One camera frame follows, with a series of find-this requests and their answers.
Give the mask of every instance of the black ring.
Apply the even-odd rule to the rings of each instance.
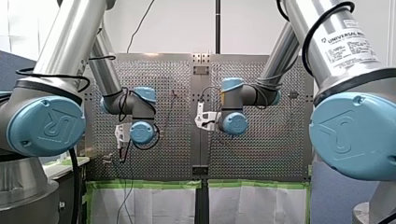
[[[221,111],[231,111],[231,110],[242,111],[244,109],[243,108],[222,108],[221,109]]]
[[[146,119],[146,120],[154,120],[154,118],[139,118],[139,117],[132,117],[132,119]]]
[[[338,8],[340,7],[350,7],[350,12],[353,12],[355,10],[355,4],[353,2],[342,2],[339,3],[337,5],[335,5],[334,7],[332,7],[331,9],[327,10],[325,13],[323,13],[319,19],[314,23],[314,25],[311,27],[311,29],[309,29],[308,34],[306,34],[304,43],[303,43],[303,65],[304,68],[306,70],[306,72],[312,75],[312,71],[311,68],[309,67],[308,64],[308,48],[309,48],[309,44],[311,43],[312,37],[315,34],[315,31],[319,28],[319,26],[325,22]]]
[[[44,91],[48,93],[52,93],[54,95],[60,95],[66,98],[71,99],[72,101],[76,102],[78,105],[81,105],[82,100],[75,94],[72,94],[68,91],[64,91],[46,84],[42,84],[39,82],[31,82],[27,80],[18,80],[17,84],[15,85],[15,88],[25,88],[25,89],[30,89],[30,90],[35,90],[35,91]]]
[[[27,157],[25,157],[21,154],[12,153],[12,154],[0,156],[0,162],[2,162],[2,161],[18,161],[18,160],[22,160],[22,159],[26,159],[26,158]]]

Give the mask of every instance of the white cloth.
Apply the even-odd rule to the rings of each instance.
[[[210,223],[305,224],[306,189],[213,188]]]

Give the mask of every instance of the green tape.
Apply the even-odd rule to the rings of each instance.
[[[87,193],[85,194],[85,198],[87,199],[87,223],[88,224],[91,224],[92,194],[93,194],[93,189],[88,188],[88,185],[87,185]]]
[[[277,182],[260,180],[209,180],[209,187],[213,189],[258,187],[268,189],[306,189],[305,183],[301,182]]]
[[[305,224],[311,223],[311,183],[304,183],[306,186],[305,198]]]
[[[312,165],[308,165],[308,175],[312,176]]]

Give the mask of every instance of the robotic arm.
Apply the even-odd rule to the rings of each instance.
[[[220,115],[206,112],[214,119],[207,125],[211,120],[203,119],[198,106],[197,126],[243,134],[248,128],[243,106],[276,105],[281,78],[302,46],[304,67],[319,86],[309,126],[319,156],[352,178],[396,179],[396,97],[381,89],[396,77],[396,69],[375,56],[351,14],[355,5],[341,0],[284,0],[283,5],[290,22],[257,83],[223,79]]]
[[[106,57],[106,31],[99,30],[115,0],[58,2],[60,11],[32,75],[19,79],[12,94],[1,96],[0,155],[55,156],[75,145],[85,130],[78,87],[87,80],[82,75],[88,63],[103,94],[104,111],[133,114],[131,139],[149,142],[154,137],[155,91],[123,90]]]

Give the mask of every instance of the metal pole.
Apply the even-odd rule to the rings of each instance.
[[[220,54],[220,0],[216,0],[216,54]]]
[[[258,78],[259,83],[271,86],[279,84],[282,76],[294,65],[299,50],[300,43],[291,24],[287,22],[276,41],[262,75]]]

